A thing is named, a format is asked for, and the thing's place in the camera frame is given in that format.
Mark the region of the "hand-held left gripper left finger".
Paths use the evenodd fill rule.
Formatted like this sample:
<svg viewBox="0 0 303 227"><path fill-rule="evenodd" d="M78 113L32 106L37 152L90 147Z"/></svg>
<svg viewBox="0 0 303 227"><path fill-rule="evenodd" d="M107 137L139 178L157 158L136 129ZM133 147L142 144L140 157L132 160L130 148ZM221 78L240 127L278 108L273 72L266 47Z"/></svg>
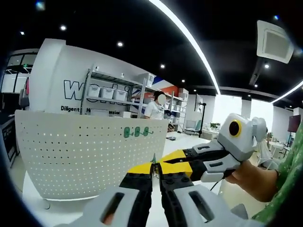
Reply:
<svg viewBox="0 0 303 227"><path fill-rule="evenodd" d="M119 186L105 189L82 216L60 227L144 227L152 204L153 163L129 169Z"/></svg>

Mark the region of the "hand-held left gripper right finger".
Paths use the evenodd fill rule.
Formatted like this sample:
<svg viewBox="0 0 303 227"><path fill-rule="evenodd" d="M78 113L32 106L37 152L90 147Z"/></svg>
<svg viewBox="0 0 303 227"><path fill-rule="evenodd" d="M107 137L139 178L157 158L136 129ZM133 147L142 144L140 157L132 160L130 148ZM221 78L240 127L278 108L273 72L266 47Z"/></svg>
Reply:
<svg viewBox="0 0 303 227"><path fill-rule="evenodd" d="M247 217L245 206L230 209L201 184L194 185L184 170L158 164L161 204L170 227L263 227Z"/></svg>

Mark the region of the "person's right hand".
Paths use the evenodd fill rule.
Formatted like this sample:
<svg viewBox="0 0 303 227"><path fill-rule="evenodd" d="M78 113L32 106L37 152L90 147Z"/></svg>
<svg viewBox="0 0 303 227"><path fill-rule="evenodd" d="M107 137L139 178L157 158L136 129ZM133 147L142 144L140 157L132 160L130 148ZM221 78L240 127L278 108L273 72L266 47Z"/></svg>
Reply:
<svg viewBox="0 0 303 227"><path fill-rule="evenodd" d="M266 178L265 175L265 170L254 166L249 160L246 160L225 180L229 183L237 184L256 200L263 201L265 193L261 186Z"/></svg>

